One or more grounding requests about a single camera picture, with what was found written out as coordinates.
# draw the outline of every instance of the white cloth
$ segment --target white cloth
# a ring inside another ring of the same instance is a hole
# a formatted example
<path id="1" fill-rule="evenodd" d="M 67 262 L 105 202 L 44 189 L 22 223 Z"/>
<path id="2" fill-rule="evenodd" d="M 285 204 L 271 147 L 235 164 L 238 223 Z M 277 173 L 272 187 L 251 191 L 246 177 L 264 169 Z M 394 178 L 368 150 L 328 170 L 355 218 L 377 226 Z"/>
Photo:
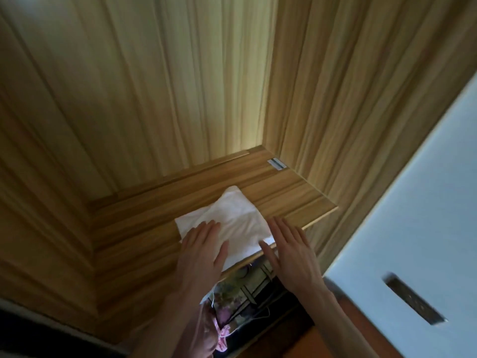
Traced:
<path id="1" fill-rule="evenodd" d="M 224 241 L 230 241 L 229 256 L 223 270 L 259 251 L 259 240 L 264 240 L 268 245 L 275 242 L 261 213 L 237 186 L 227 188 L 213 204 L 176 218 L 181 242 L 191 228 L 197 227 L 202 221 L 211 220 L 222 225 L 216 254 Z"/>

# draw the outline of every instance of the forearm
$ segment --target forearm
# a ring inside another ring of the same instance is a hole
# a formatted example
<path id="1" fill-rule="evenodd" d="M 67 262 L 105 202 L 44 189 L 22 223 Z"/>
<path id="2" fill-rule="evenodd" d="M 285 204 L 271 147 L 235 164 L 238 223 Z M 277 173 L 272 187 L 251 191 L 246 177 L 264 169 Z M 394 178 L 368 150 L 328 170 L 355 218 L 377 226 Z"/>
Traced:
<path id="1" fill-rule="evenodd" d="M 171 357 L 196 307 L 184 294 L 168 295 L 131 358 Z"/>
<path id="2" fill-rule="evenodd" d="M 321 290 L 299 300 L 336 358 L 378 358 L 331 292 Z"/>

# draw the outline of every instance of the wooden wall panel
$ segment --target wooden wall panel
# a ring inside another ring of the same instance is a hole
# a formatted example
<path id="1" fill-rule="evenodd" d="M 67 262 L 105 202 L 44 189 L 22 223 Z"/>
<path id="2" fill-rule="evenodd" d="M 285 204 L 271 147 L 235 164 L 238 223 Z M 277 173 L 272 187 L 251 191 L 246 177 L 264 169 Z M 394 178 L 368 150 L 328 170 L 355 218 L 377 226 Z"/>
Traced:
<path id="1" fill-rule="evenodd" d="M 260 145 L 278 0 L 0 0 L 2 93 L 89 200 Z"/>
<path id="2" fill-rule="evenodd" d="M 325 269 L 476 71 L 477 0 L 308 4 L 279 0 L 264 145 L 340 208 Z"/>
<path id="3" fill-rule="evenodd" d="M 90 219 L 56 162 L 0 102 L 0 297 L 93 333 Z"/>

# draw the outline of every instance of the left hand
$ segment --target left hand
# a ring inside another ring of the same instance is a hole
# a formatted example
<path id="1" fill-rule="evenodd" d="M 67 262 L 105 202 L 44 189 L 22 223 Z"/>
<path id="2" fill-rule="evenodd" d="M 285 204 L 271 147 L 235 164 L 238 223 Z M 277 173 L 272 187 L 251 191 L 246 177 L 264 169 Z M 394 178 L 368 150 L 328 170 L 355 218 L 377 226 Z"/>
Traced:
<path id="1" fill-rule="evenodd" d="M 202 222 L 182 241 L 176 285 L 182 295 L 190 296 L 197 304 L 218 282 L 229 253 L 229 241 L 225 241 L 215 257 L 219 230 L 220 222 Z"/>

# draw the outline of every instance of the right hand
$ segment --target right hand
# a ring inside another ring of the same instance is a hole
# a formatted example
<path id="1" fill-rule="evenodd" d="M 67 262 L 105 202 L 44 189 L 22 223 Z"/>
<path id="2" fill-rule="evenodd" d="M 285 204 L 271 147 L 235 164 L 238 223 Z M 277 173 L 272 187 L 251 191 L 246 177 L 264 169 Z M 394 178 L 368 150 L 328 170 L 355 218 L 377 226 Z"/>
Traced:
<path id="1" fill-rule="evenodd" d="M 266 242 L 259 241 L 259 245 L 283 286 L 300 301 L 311 295 L 329 292 L 305 232 L 299 227 L 290 226 L 285 219 L 279 217 L 267 222 L 277 244 L 279 257 Z"/>

